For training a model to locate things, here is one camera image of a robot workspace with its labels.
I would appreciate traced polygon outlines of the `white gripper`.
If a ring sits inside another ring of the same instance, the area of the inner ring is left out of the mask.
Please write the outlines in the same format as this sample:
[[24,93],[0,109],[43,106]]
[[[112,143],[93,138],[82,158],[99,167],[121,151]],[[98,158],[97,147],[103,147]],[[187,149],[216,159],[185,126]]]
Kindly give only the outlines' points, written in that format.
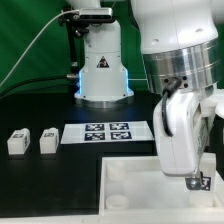
[[172,137],[164,132],[162,102],[154,109],[153,127],[160,167],[168,176],[183,176],[188,190],[202,188],[199,164],[215,116],[203,117],[195,92],[177,91],[167,101],[168,124]]

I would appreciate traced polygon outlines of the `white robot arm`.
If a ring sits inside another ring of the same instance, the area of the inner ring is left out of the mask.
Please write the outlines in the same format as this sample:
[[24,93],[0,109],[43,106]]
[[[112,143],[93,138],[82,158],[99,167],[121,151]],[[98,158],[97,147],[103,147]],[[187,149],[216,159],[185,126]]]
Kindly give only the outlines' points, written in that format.
[[[168,176],[201,180],[199,164],[224,94],[217,89],[218,33],[213,0],[128,0],[140,32],[149,90],[161,95],[153,112],[160,167]],[[120,25],[101,0],[67,0],[84,38],[77,102],[116,105],[131,97],[120,59]]]

